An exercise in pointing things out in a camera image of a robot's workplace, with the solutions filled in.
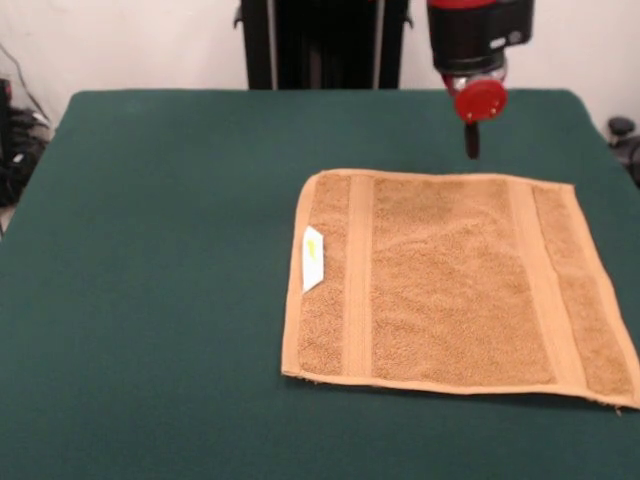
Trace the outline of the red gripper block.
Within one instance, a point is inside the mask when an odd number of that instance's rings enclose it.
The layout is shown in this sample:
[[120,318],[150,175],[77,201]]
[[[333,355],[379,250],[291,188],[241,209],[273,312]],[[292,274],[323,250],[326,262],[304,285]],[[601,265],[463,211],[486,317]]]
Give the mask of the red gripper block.
[[468,77],[442,75],[442,80],[457,115],[466,123],[465,152],[469,159],[478,159],[480,130],[477,122],[495,118],[504,110],[508,94],[503,79],[486,74]]

